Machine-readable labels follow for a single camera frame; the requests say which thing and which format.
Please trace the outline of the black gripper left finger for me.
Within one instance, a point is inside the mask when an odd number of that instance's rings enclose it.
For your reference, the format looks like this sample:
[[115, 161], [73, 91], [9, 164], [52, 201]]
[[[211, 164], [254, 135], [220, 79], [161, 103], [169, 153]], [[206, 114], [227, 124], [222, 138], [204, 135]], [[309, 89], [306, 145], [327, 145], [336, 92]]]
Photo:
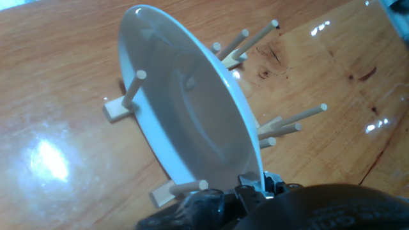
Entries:
[[207, 189], [140, 220], [136, 230], [234, 229], [265, 202], [265, 186], [251, 173], [238, 177], [239, 186], [229, 192]]

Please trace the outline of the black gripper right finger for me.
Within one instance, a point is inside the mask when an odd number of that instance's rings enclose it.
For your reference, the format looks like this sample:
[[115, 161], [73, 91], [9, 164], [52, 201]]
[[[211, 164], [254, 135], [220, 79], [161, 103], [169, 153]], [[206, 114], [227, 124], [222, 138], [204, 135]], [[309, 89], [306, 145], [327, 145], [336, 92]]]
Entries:
[[350, 184], [303, 187], [264, 173], [236, 229], [408, 229], [408, 199]]

